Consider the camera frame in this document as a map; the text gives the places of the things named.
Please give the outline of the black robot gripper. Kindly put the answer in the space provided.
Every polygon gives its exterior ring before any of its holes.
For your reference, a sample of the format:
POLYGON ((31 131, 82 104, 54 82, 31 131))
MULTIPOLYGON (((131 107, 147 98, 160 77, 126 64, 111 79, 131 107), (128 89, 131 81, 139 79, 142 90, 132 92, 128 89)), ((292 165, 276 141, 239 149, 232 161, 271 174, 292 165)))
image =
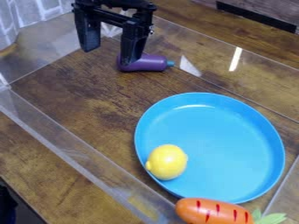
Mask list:
POLYGON ((87 53, 100 47, 100 22, 123 25, 120 64, 135 63, 152 33, 155 4, 148 0, 75 0, 72 7, 82 50, 87 53))

